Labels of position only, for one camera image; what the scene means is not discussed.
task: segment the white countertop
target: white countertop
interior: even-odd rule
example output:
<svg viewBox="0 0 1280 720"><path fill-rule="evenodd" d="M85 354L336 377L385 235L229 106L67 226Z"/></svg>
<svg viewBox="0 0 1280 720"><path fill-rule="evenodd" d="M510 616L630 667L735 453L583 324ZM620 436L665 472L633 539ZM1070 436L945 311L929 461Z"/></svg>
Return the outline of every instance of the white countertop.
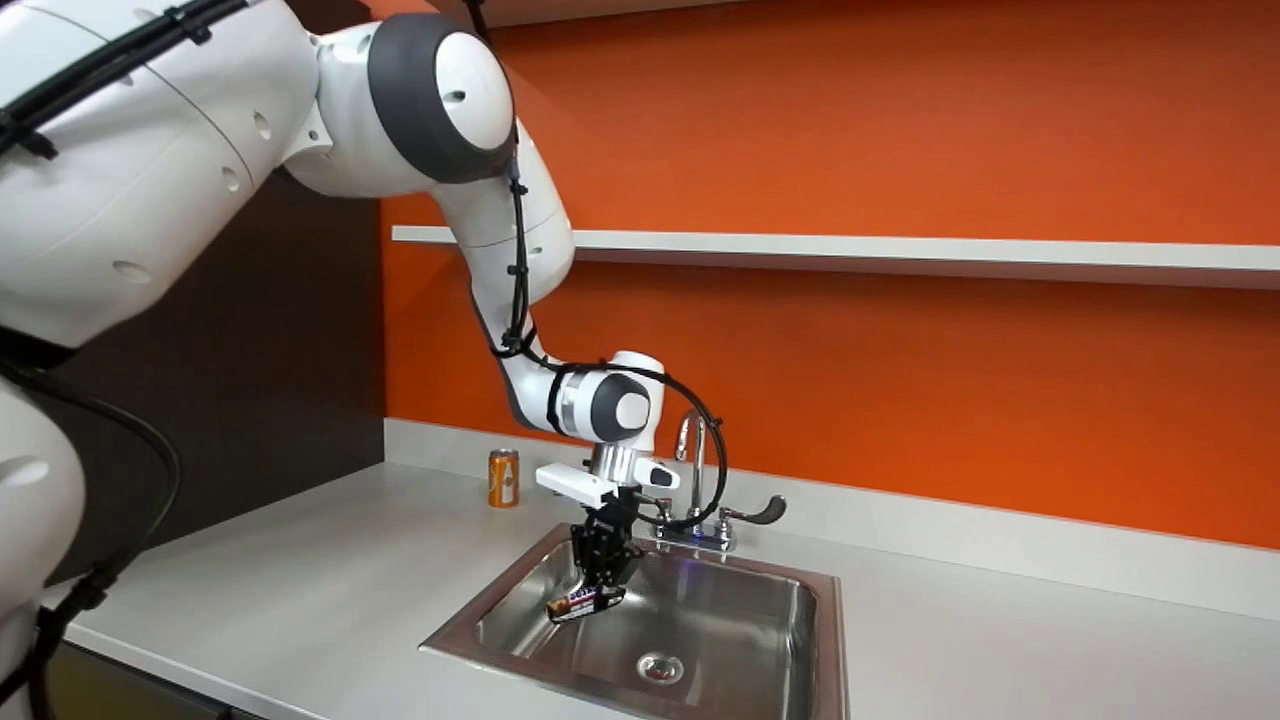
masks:
<svg viewBox="0 0 1280 720"><path fill-rule="evenodd" d="M524 486L381 464L149 553L71 644L257 716L612 716L422 653L552 523ZM1277 720L1280 624L743 529L742 554L839 577L852 720Z"/></svg>

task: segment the wall shelf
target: wall shelf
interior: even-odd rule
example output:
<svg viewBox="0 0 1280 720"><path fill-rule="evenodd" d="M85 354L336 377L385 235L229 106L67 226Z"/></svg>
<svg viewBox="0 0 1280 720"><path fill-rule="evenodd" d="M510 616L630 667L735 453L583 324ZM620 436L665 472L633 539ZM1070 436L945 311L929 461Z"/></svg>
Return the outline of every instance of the wall shelf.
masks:
<svg viewBox="0 0 1280 720"><path fill-rule="evenodd" d="M453 245L446 225L393 225L402 245ZM1274 245L780 235L780 231L578 231L581 259L809 266L987 281L1105 281L1280 288Z"/></svg>

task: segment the orange wall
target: orange wall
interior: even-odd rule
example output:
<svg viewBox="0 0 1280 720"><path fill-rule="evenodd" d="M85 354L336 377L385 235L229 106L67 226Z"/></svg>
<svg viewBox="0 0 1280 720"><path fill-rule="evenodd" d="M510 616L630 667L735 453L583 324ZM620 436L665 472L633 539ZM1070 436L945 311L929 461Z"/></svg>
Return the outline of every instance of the orange wall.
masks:
<svg viewBox="0 0 1280 720"><path fill-rule="evenodd" d="M500 34L583 226L1280 240L1274 0L742 0ZM395 199L395 219L432 219ZM442 246L385 245L389 414L513 432ZM1280 296L581 264L742 469L1280 546Z"/></svg>

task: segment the sink basin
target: sink basin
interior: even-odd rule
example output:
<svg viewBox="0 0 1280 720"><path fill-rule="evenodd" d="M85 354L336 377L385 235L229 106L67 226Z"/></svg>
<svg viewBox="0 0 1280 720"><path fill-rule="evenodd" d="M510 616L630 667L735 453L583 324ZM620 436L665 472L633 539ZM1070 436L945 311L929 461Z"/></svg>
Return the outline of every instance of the sink basin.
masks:
<svg viewBox="0 0 1280 720"><path fill-rule="evenodd" d="M834 577L641 546L616 609L552 624L544 602L578 579L570 529L552 529L424 649L641 716L846 716Z"/></svg>

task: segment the countertop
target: countertop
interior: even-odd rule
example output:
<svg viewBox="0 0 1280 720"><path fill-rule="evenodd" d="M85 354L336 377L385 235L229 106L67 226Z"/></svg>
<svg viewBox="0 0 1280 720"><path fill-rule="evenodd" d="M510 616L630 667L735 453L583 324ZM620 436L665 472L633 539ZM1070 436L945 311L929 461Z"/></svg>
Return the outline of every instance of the countertop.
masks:
<svg viewBox="0 0 1280 720"><path fill-rule="evenodd" d="M71 644L284 720L612 716L422 649L552 523L524 486L381 464L153 546ZM852 720L1277 720L1280 624L968 565L742 529L753 558L828 571Z"/></svg>

